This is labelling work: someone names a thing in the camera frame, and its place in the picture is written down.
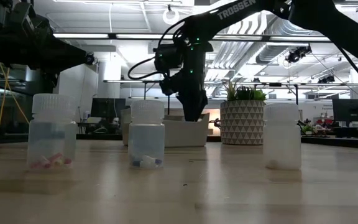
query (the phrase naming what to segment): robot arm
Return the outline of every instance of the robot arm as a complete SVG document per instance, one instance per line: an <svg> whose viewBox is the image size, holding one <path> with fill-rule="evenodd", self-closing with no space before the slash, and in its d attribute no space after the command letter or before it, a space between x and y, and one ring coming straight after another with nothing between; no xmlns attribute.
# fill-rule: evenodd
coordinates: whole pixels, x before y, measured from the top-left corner
<svg viewBox="0 0 358 224"><path fill-rule="evenodd" d="M41 68L56 85L55 74L94 61L93 53L56 39L48 19L27 1L14 6L11 0L0 1L0 62Z"/></svg>
<svg viewBox="0 0 358 224"><path fill-rule="evenodd" d="M176 24L184 22L174 32L173 44L158 43L154 62L157 71L165 74L160 82L163 93L178 93L187 121L197 121L208 104L203 88L205 53L213 51L208 41L225 27L262 10L302 28L317 30L340 50L345 48L358 58L358 23L340 13L330 0L292 0L290 5L285 0L237 0L187 17ZM169 70L182 64L182 69L170 77Z"/></svg>

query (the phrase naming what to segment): duct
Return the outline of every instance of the duct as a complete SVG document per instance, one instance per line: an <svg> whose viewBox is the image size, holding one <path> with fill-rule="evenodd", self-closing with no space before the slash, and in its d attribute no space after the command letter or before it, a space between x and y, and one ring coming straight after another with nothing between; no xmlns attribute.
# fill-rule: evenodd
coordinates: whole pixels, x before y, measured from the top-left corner
<svg viewBox="0 0 358 224"><path fill-rule="evenodd" d="M305 30L293 25L290 21L278 19L268 29L268 35L308 35L311 30ZM270 63L275 57L280 55L288 46L266 46L263 51L256 57L256 62L261 64Z"/></svg>
<svg viewBox="0 0 358 224"><path fill-rule="evenodd" d="M242 21L230 26L229 32L232 34L261 34L266 29L266 15L255 13ZM213 62L214 68L229 68L232 61L239 60L244 51L246 42L224 42Z"/></svg>
<svg viewBox="0 0 358 224"><path fill-rule="evenodd" d="M255 29L255 27L251 27L247 34L261 34L263 31L265 31L267 27L267 18L265 13L260 14L260 25ZM229 68L234 68L234 66L238 63L238 61L241 60L241 58L244 58L244 55L247 53L247 51L251 48L252 43L250 42L241 42L241 46L238 48L236 55L233 55L233 57L227 62L227 65L229 65Z"/></svg>
<svg viewBox="0 0 358 224"><path fill-rule="evenodd" d="M241 21L235 23L234 25L229 27L228 30L228 34L238 34L240 27L238 26L238 24L240 24L241 26ZM221 44L221 48L218 52L218 54L215 56L214 62L212 63L212 66L214 68L219 68L219 62L221 61L222 57L225 56L226 54L228 54L228 48L232 45L232 42L223 42Z"/></svg>
<svg viewBox="0 0 358 224"><path fill-rule="evenodd" d="M240 34L239 31L241 30L241 27L244 26L244 24L245 24L244 21L240 21L240 22L236 23L236 31L238 34ZM227 60L227 58L229 58L231 56L231 53L234 49L236 49L237 44L238 44L237 42L230 42L230 46L227 48L227 53L224 54L223 58L221 58L218 61L218 62L220 62L219 68L225 68L224 62Z"/></svg>

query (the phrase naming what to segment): table surface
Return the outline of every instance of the table surface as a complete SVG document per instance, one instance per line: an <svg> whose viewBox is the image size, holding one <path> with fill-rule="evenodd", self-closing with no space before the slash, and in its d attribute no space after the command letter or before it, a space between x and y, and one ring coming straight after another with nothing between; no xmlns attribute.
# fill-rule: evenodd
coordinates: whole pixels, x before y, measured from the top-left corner
<svg viewBox="0 0 358 224"><path fill-rule="evenodd" d="M59 174L27 173L26 144L0 145L0 223L358 223L358 149L303 144L301 171L285 171L260 146L214 142L136 170L120 141L77 145Z"/></svg>

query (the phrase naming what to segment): plant pot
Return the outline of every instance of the plant pot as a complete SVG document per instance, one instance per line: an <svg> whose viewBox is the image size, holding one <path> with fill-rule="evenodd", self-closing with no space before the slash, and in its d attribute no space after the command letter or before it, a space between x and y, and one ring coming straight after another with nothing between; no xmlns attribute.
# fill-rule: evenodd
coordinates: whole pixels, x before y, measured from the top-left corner
<svg viewBox="0 0 358 224"><path fill-rule="evenodd" d="M221 103L221 139L223 144L263 144L265 103L236 100Z"/></svg>

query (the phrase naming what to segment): plastic bottle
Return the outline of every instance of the plastic bottle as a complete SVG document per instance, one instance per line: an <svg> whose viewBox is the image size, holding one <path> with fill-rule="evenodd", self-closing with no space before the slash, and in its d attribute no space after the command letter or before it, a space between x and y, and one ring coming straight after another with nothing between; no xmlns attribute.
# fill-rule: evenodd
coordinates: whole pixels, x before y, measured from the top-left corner
<svg viewBox="0 0 358 224"><path fill-rule="evenodd" d="M33 97L27 168L62 170L71 168L75 158L77 125L75 99L57 94Z"/></svg>
<svg viewBox="0 0 358 224"><path fill-rule="evenodd" d="M142 169L163 166L165 126L164 105L160 101L141 100L131 106L128 153L130 165Z"/></svg>
<svg viewBox="0 0 358 224"><path fill-rule="evenodd" d="M264 164L271 169L301 167L301 133L298 105L275 103L264 107Z"/></svg>

